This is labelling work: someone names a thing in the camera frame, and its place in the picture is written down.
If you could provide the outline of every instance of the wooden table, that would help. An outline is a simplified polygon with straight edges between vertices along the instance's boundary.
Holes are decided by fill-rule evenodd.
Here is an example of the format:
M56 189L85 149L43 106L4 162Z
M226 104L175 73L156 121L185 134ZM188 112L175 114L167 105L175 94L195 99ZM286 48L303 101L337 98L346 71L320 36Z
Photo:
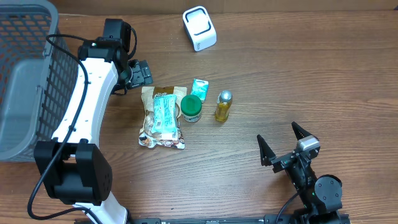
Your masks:
M67 17L61 33L100 36L107 17ZM187 148L137 143L144 119L141 89L111 96L100 148L113 168L112 191L135 218L257 217L277 213L295 190L287 176L262 167L256 135L279 156L295 147L292 121L318 136L317 176L343 181L342 213L353 223L398 221L398 13L295 12L213 14L217 43L195 53L181 15L122 16L138 34L156 86L210 82L203 116L182 121ZM76 53L77 40L67 40ZM214 121L216 97L234 102ZM0 164L0 223L72 223L29 219L26 204L39 178L34 163ZM42 187L34 211L68 208ZM301 208L296 200L286 212Z

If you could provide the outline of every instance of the plastic bin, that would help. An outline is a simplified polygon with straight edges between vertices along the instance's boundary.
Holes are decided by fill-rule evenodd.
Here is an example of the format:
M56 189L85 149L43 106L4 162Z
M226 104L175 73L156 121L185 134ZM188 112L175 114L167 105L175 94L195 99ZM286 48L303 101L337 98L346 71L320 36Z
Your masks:
M50 140L76 84L77 63L54 49L58 12L44 0L0 1L0 160L34 161ZM62 38L54 40L67 49Z

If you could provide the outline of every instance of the bottle cap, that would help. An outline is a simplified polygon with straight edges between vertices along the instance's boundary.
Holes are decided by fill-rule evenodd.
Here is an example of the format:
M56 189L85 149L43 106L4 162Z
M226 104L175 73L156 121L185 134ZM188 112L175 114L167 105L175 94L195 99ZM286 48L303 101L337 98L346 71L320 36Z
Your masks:
M187 116L195 116L201 111L200 98L195 95L187 95L182 98L181 111Z
M223 103L229 103L232 100L232 93L229 90L223 90L218 96L218 100Z

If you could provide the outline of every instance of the green bottle cap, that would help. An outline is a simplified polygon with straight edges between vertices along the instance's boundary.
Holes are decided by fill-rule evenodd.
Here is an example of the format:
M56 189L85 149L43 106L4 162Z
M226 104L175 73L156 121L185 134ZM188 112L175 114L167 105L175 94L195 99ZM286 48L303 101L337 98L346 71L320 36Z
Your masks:
M195 95L187 95L181 101L182 113L187 116L195 116L201 111L200 98Z

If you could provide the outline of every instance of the silver bottle cap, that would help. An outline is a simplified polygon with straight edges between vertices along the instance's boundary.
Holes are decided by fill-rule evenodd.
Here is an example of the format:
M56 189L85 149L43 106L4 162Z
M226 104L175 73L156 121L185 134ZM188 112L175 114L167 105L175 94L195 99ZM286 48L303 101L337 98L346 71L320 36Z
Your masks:
M229 90L223 90L218 96L218 100L223 103L229 103L232 100L232 93Z

